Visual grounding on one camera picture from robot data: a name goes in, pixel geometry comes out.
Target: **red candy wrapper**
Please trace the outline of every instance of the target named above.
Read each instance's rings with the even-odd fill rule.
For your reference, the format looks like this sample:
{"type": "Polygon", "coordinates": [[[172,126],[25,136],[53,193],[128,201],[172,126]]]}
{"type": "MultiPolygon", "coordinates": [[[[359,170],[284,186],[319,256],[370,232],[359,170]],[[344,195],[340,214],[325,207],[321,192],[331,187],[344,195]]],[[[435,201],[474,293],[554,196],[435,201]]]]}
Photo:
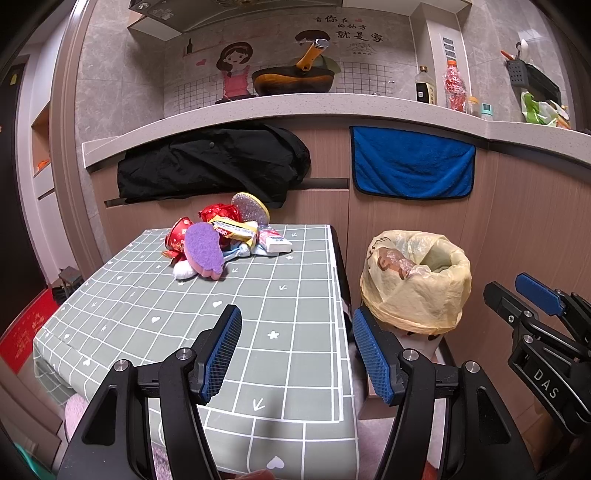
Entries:
{"type": "Polygon", "coordinates": [[[162,254],[167,257],[171,258],[172,262],[171,265],[174,265],[176,262],[184,260],[186,257],[184,255],[184,237],[185,233],[187,232],[187,228],[189,228],[193,222],[189,219],[189,217],[182,217],[173,225],[172,229],[164,239],[164,246],[168,248],[168,250],[162,252],[162,254]]]}
{"type": "MultiPolygon", "coordinates": [[[[199,216],[201,220],[204,222],[210,221],[213,217],[219,215],[220,217],[227,217],[229,219],[235,220],[237,222],[242,223],[242,217],[240,216],[240,212],[234,205],[224,205],[223,203],[216,203],[214,205],[210,205],[209,207],[205,207],[201,212],[199,212],[199,216]]],[[[226,248],[230,245],[230,239],[220,235],[220,247],[226,248]]]]}

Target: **orange pan handle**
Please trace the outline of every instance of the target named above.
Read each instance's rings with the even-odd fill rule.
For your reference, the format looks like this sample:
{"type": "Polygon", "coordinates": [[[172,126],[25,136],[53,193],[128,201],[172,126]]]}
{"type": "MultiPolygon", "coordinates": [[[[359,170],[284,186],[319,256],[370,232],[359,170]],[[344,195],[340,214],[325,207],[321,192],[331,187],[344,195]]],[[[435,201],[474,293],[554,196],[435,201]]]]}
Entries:
{"type": "Polygon", "coordinates": [[[312,68],[312,64],[314,63],[315,59],[318,58],[326,47],[330,45],[328,40],[324,38],[317,38],[314,40],[314,43],[310,45],[306,54],[301,58],[301,60],[295,64],[300,70],[304,72],[308,72],[312,68]]]}

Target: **plastic bag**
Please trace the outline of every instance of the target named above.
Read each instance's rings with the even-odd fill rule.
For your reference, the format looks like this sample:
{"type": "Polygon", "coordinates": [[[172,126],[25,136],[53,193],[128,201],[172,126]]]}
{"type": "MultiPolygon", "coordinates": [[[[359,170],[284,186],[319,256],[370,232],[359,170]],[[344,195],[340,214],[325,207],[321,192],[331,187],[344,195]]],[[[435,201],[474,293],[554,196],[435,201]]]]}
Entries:
{"type": "Polygon", "coordinates": [[[521,94],[521,113],[529,124],[570,129],[569,115],[560,105],[552,100],[537,102],[530,92],[521,94]]]}
{"type": "Polygon", "coordinates": [[[443,235],[390,230],[369,245],[361,296],[383,324],[423,335],[448,332],[462,318],[471,290],[470,261],[443,235]],[[397,270],[380,267],[381,247],[395,248],[417,265],[403,280],[397,270]]]}

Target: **cartoon girl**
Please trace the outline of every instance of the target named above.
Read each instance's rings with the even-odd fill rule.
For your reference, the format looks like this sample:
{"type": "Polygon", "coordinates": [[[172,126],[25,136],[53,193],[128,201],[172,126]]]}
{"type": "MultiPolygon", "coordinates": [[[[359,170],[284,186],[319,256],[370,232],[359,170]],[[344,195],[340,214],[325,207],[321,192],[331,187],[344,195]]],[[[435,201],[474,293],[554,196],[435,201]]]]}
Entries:
{"type": "Polygon", "coordinates": [[[223,99],[216,103],[255,96],[248,91],[248,70],[250,67],[248,65],[240,67],[247,63],[251,57],[252,47],[246,42],[231,43],[222,50],[216,67],[223,75],[223,99]]]}

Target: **tiled wall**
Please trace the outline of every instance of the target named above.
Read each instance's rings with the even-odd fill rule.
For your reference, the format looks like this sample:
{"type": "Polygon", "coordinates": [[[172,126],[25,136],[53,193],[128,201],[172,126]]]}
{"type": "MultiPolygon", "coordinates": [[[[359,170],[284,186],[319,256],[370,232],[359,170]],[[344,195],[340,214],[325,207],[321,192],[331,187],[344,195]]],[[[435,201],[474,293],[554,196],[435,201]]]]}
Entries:
{"type": "Polygon", "coordinates": [[[163,118],[163,41],[127,29],[129,0],[98,0],[86,31],[74,115],[80,182],[103,260],[111,257],[82,142],[122,135],[163,118]]]}
{"type": "Polygon", "coordinates": [[[494,109],[494,120],[522,122],[521,98],[514,91],[501,50],[515,54],[525,38],[533,63],[560,87],[562,103],[571,105],[570,85],[551,23],[530,0],[474,0],[457,15],[472,94],[494,109]]]}
{"type": "MultiPolygon", "coordinates": [[[[402,82],[404,91],[397,90],[398,85],[393,79],[394,68],[390,65],[373,65],[355,61],[339,61],[337,64],[341,69],[333,89],[337,93],[364,93],[388,97],[402,96],[402,98],[411,98],[413,95],[412,85],[409,87],[407,82],[402,82]]],[[[256,68],[266,69],[277,66],[260,65],[256,68]]],[[[248,81],[248,89],[253,91],[252,79],[248,81]]],[[[170,95],[172,102],[168,104],[172,105],[172,110],[167,112],[167,116],[213,105],[223,96],[223,80],[219,75],[211,75],[178,85],[170,95]]]]}
{"type": "MultiPolygon", "coordinates": [[[[223,76],[216,63],[234,42],[247,42],[252,72],[294,64],[310,43],[298,33],[321,30],[330,37],[324,52],[341,70],[332,92],[414,97],[417,60],[410,21],[403,15],[359,8],[295,8],[262,12],[201,28],[166,44],[164,115],[172,116],[223,97],[223,76]],[[193,52],[186,54],[191,41],[193,52]]],[[[249,78],[248,90],[255,93],[249,78]]]]}

